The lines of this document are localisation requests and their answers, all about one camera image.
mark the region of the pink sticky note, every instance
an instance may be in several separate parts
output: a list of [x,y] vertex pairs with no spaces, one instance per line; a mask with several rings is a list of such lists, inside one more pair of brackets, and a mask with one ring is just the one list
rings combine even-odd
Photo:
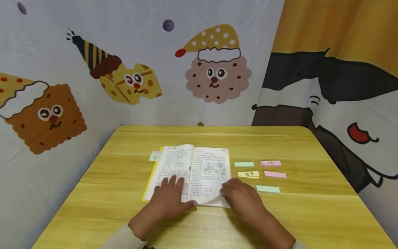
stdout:
[[282,172],[264,171],[264,175],[269,177],[287,178],[286,174]]
[[279,167],[281,166],[281,161],[260,161],[261,166]]

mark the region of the open book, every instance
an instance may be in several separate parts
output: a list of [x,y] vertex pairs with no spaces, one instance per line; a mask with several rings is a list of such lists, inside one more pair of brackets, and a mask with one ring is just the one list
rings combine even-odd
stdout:
[[152,198],[155,187],[172,175],[185,179],[181,202],[229,208],[220,194],[221,184],[231,179],[228,149],[195,148],[193,145],[165,146],[146,186],[143,200]]

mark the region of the sleeve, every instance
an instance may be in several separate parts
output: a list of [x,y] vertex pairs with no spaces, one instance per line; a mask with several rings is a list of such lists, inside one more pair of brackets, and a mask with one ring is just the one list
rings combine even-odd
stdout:
[[137,238],[133,231],[124,225],[102,245],[101,249],[142,249],[145,245],[146,241]]
[[300,241],[296,240],[292,249],[306,249],[306,247]]

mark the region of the red nose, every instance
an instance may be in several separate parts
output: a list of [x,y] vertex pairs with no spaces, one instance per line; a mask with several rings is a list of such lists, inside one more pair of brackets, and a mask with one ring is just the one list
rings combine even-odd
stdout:
[[50,121],[51,123],[55,123],[57,120],[58,120],[58,117],[57,117],[57,116],[54,116],[54,115],[52,115],[52,116],[50,117],[50,119],[49,119],[49,121]]

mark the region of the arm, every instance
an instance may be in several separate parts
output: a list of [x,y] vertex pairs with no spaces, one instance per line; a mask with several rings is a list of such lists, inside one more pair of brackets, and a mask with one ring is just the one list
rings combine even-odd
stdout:
[[101,247],[102,249],[131,248],[142,249],[146,239],[155,226],[163,219],[176,217],[186,210],[197,206],[196,201],[182,203],[181,194],[184,178],[176,175],[170,180],[163,179],[161,186],[156,186],[154,194],[141,211],[135,215],[128,225],[123,226]]
[[233,178],[223,183],[220,193],[236,215],[257,230],[271,248],[304,248],[264,207],[257,191],[250,185]]

